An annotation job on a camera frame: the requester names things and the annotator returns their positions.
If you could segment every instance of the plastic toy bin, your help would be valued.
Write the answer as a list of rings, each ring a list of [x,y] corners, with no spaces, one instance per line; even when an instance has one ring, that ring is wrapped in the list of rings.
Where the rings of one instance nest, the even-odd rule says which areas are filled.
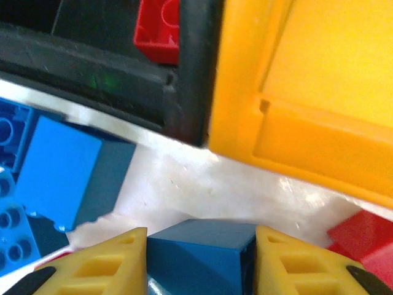
[[[383,1],[226,1],[210,149],[393,208],[392,19]]]
[[[0,78],[202,145],[222,2],[168,3],[178,11],[167,13],[180,12],[180,28],[168,23],[175,15],[163,16],[177,30],[178,65],[171,66],[133,44],[138,0],[0,0]]]

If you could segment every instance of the yellow plastic container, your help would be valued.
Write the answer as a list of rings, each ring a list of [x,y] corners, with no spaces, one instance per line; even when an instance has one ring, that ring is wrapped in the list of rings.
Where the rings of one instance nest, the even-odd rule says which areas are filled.
[[[209,148],[393,208],[393,5],[226,0]]]
[[[56,272],[34,295],[145,295],[146,228],[42,265]]]
[[[363,269],[342,255],[257,227],[255,295],[367,295],[346,266]]]

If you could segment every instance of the blue lego brick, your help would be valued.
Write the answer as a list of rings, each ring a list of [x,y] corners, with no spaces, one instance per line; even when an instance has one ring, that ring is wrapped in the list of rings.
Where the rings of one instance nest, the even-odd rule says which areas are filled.
[[[251,295],[255,225],[190,219],[147,238],[149,292]]]
[[[19,171],[38,117],[35,109],[0,98],[0,166]]]
[[[113,210],[135,145],[88,127],[40,117],[15,196],[30,216],[62,232]]]
[[[23,206],[13,196],[14,189],[11,173],[0,173],[0,276],[68,245],[66,235],[53,226],[50,230],[31,228]]]

